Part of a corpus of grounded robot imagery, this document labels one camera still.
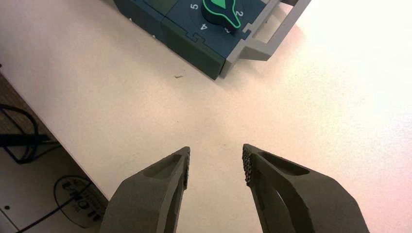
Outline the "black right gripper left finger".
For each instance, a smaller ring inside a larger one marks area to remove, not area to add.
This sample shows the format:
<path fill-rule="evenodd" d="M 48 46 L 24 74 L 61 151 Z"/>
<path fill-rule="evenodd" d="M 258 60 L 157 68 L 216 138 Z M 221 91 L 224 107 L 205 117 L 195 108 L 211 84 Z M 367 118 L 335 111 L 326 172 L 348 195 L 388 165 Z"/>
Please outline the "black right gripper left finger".
<path fill-rule="evenodd" d="M 185 146 L 123 180 L 108 202 L 100 232 L 176 232 L 189 160 Z"/>

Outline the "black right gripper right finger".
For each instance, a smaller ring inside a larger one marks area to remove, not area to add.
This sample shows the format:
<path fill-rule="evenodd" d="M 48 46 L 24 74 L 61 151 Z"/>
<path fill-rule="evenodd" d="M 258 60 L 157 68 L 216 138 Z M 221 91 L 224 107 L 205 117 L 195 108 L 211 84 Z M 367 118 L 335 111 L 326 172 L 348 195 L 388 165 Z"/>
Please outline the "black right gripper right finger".
<path fill-rule="evenodd" d="M 242 162 L 263 232 L 369 232 L 357 201 L 335 179 L 250 144 Z"/>

